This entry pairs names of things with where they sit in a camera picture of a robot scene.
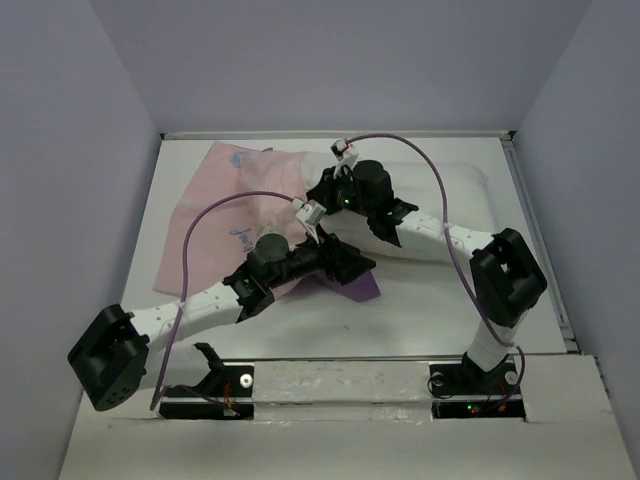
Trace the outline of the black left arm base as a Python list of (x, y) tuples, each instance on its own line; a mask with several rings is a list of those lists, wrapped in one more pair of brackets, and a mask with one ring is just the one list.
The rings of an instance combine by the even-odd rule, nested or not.
[(208, 373), (195, 385), (167, 387), (158, 414), (165, 420), (252, 420), (255, 365), (225, 362), (207, 343), (194, 345), (206, 359)]

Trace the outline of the aluminium table rail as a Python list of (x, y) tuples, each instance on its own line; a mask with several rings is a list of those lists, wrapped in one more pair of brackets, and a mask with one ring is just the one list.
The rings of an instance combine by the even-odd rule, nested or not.
[[(182, 131), (161, 132), (163, 140), (284, 140), (347, 138), (365, 134), (359, 130), (275, 130), (275, 131)], [(392, 131), (406, 138), (499, 138), (510, 140), (510, 130), (400, 130)]]
[(518, 162), (514, 141), (515, 134), (515, 131), (507, 131), (500, 137), (505, 159), (519, 197), (525, 221), (527, 223), (527, 227), (532, 238), (532, 243), (537, 254), (538, 262), (548, 281), (548, 292), (551, 298), (551, 304), (553, 305), (554, 312), (558, 320), (565, 348), (567, 349), (569, 354), (582, 354), (582, 350), (576, 339), (574, 329), (570, 323), (569, 315), (567, 313), (559, 284), (553, 270), (548, 249), (545, 244), (544, 237), (533, 208), (522, 169)]

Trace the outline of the white pillow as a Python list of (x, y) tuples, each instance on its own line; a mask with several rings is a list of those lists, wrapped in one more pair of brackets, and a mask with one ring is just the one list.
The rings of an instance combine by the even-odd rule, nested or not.
[[(306, 191), (320, 180), (322, 171), (335, 163), (329, 154), (309, 152), (301, 161), (301, 174)], [(395, 196), (414, 204), (428, 215), (442, 217), (441, 193), (427, 163), (400, 160), (384, 165), (391, 177)], [(439, 163), (436, 168), (443, 180), (448, 203), (448, 219), (453, 224), (475, 231), (495, 233), (497, 223), (490, 205), (487, 179), (475, 166), (464, 162)], [(415, 248), (400, 248), (376, 238), (366, 220), (352, 212), (339, 212), (323, 219), (325, 229), (340, 240), (363, 252), (388, 257), (420, 261), (447, 261), (449, 254), (442, 247), (429, 246), (421, 252)]]

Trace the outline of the aluminium right table rail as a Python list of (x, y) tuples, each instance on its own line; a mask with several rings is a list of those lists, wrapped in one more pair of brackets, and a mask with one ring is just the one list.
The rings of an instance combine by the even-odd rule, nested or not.
[(505, 159), (519, 197), (525, 221), (527, 223), (527, 227), (532, 238), (532, 243), (537, 254), (538, 262), (548, 281), (548, 292), (551, 298), (551, 304), (553, 305), (554, 312), (558, 320), (565, 348), (567, 349), (569, 354), (582, 354), (582, 350), (576, 339), (574, 329), (570, 323), (569, 315), (567, 313), (559, 284), (553, 270), (548, 249), (545, 244), (544, 237), (533, 208), (522, 169), (518, 162), (514, 141), (515, 134), (515, 131), (507, 131), (500, 137)]

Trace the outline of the aluminium back table rail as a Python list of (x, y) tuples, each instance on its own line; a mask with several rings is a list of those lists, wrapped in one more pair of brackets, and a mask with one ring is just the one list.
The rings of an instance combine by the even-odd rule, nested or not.
[[(275, 131), (182, 131), (161, 132), (163, 140), (284, 140), (347, 138), (365, 134), (359, 130), (275, 130)], [(499, 138), (510, 140), (510, 130), (400, 130), (392, 131), (406, 138)]]

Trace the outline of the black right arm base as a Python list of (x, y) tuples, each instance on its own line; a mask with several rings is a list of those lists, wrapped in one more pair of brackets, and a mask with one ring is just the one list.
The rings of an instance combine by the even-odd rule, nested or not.
[(433, 399), (432, 416), (436, 420), (524, 420), (521, 380), (509, 355), (488, 372), (466, 355), (458, 362), (430, 364), (426, 387)]

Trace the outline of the pink printed pillowcase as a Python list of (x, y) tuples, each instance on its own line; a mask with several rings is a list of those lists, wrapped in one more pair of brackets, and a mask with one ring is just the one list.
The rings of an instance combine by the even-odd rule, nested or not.
[[(184, 238), (206, 207), (252, 191), (305, 199), (306, 192), (319, 182), (322, 171), (335, 164), (330, 153), (255, 150), (213, 143), (173, 208), (153, 290), (180, 295)], [(199, 293), (232, 273), (267, 233), (285, 236), (290, 245), (305, 240), (305, 230), (288, 201), (250, 196), (213, 209), (199, 221), (190, 237), (188, 293)]]

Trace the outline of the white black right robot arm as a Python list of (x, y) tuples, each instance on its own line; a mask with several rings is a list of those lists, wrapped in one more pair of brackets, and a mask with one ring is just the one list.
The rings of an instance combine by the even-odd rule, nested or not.
[(462, 274), (461, 283), (481, 323), (463, 356), (462, 384), (482, 392), (497, 378), (496, 368), (514, 347), (522, 318), (547, 289), (547, 280), (522, 235), (471, 230), (434, 217), (398, 198), (390, 174), (375, 160), (326, 168), (305, 199), (293, 203), (298, 222), (315, 235), (323, 217), (348, 211), (364, 218), (371, 234), (399, 249), (444, 255)]

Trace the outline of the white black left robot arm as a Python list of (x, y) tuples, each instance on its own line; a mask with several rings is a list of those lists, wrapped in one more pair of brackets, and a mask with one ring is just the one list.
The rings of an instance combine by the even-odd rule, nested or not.
[(147, 374), (151, 354), (219, 326), (255, 317), (275, 301), (275, 289), (311, 274), (348, 285), (376, 263), (334, 234), (290, 246), (279, 234), (262, 236), (229, 276), (201, 292), (147, 309), (119, 304), (99, 311), (68, 354), (68, 362), (98, 412), (128, 400)]

